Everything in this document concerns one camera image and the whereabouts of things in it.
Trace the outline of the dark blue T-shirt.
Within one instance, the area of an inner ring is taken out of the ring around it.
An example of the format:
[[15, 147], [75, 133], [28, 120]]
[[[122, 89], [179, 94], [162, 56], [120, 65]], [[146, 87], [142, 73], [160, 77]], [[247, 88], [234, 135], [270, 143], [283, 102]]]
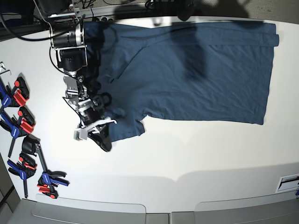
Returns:
[[273, 23], [87, 22], [85, 40], [91, 85], [112, 98], [112, 141], [143, 134], [146, 116], [264, 123], [279, 44]]

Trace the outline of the blue red bar clamp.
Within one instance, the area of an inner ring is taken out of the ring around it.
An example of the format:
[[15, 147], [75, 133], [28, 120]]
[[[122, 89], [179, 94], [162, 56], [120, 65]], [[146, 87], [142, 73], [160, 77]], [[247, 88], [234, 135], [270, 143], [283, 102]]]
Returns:
[[10, 132], [12, 136], [8, 152], [9, 158], [12, 155], [16, 139], [31, 134], [35, 126], [35, 119], [26, 107], [22, 106], [19, 108], [18, 116], [16, 120], [14, 117], [10, 118], [5, 111], [1, 113], [2, 120], [0, 121], [0, 126]]
[[63, 186], [69, 185], [69, 182], [64, 179], [66, 177], [66, 173], [62, 171], [50, 171], [47, 168], [40, 143], [36, 143], [36, 152], [38, 153], [43, 168], [42, 175], [39, 178], [37, 184], [37, 187], [39, 188], [39, 192], [43, 193], [46, 196], [49, 196], [52, 199], [57, 199], [58, 192], [56, 188], [59, 185], [63, 185]]
[[36, 172], [37, 164], [35, 160], [26, 153], [21, 152], [19, 154], [19, 161], [17, 163], [8, 160], [7, 164], [9, 165], [8, 171], [22, 179], [24, 196], [25, 198], [28, 198], [27, 179], [32, 177]]
[[12, 89], [4, 86], [2, 80], [0, 80], [0, 99], [1, 107], [0, 112], [2, 113], [7, 107], [22, 107], [29, 99], [29, 89], [23, 77], [18, 77], [14, 82]]

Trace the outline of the bottom blue red bar clamp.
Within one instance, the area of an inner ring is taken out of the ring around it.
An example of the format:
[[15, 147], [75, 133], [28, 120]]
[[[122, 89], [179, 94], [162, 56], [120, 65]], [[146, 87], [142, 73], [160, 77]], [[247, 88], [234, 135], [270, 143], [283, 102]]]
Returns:
[[62, 171], [50, 171], [47, 168], [40, 143], [36, 143], [36, 152], [38, 153], [43, 168], [42, 175], [39, 178], [37, 184], [37, 187], [39, 188], [39, 192], [43, 193], [46, 196], [49, 196], [52, 199], [57, 199], [58, 192], [56, 188], [59, 185], [63, 185], [63, 186], [69, 185], [69, 182], [64, 179], [66, 177], [66, 173]]

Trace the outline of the top blue red bar clamp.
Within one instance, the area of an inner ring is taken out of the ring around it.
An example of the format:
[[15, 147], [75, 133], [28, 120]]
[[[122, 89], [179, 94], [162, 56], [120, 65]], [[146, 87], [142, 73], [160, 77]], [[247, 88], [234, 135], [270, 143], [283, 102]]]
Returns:
[[22, 107], [29, 99], [29, 89], [23, 77], [18, 77], [14, 82], [12, 89], [4, 86], [2, 80], [0, 80], [0, 99], [1, 107], [0, 112], [2, 113], [7, 107]]

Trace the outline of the grey left chair back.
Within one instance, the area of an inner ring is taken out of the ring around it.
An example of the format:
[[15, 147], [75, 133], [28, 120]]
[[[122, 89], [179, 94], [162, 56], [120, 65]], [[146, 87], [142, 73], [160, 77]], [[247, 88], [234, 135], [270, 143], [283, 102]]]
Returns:
[[22, 199], [9, 224], [168, 224], [169, 215], [122, 213], [58, 206]]

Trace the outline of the grey chair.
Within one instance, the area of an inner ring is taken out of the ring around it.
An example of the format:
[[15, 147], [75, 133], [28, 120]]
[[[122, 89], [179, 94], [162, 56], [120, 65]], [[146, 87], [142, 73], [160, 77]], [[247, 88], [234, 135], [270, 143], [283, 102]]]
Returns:
[[200, 202], [194, 211], [171, 213], [171, 224], [297, 224], [294, 192], [235, 200]]
[[22, 199], [9, 224], [168, 224], [169, 215], [122, 213], [58, 206]]

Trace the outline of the metal hex key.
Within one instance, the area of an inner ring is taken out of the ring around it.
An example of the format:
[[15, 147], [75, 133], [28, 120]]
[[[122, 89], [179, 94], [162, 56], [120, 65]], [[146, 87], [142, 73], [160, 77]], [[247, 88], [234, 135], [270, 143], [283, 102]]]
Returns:
[[0, 62], [0, 75], [6, 74], [6, 73], [11, 75], [11, 70], [7, 69], [3, 62]]

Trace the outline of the white slotted label plate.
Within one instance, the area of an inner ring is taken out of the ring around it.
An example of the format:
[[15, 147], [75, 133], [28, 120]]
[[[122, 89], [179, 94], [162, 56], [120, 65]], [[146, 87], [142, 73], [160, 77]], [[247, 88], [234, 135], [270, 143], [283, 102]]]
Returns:
[[276, 193], [283, 193], [299, 188], [299, 174], [286, 175], [280, 177]]

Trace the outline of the grey right chair back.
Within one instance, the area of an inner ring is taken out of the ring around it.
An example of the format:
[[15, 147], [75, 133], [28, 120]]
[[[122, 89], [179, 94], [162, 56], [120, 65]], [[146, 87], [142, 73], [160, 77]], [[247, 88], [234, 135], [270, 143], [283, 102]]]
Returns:
[[297, 224], [294, 192], [235, 200], [200, 202], [194, 211], [171, 213], [171, 224]]

